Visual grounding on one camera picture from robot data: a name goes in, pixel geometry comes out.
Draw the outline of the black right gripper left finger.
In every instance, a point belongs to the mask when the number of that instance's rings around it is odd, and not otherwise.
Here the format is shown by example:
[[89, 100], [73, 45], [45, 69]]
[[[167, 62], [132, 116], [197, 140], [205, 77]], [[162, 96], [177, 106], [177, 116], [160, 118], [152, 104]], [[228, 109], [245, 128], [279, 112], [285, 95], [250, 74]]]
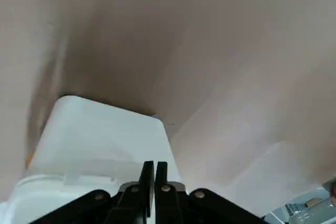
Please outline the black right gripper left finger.
[[153, 194], [154, 162], [146, 161], [139, 180], [123, 184], [114, 196], [93, 190], [32, 223], [147, 223]]

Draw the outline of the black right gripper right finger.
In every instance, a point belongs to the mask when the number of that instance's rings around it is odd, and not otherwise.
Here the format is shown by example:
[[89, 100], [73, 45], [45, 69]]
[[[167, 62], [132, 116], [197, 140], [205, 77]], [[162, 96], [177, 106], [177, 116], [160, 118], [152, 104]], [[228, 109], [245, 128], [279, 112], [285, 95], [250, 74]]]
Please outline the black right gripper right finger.
[[158, 162], [155, 176], [156, 223], [265, 223], [215, 192], [198, 188], [187, 193], [185, 185], [167, 180], [167, 162]]

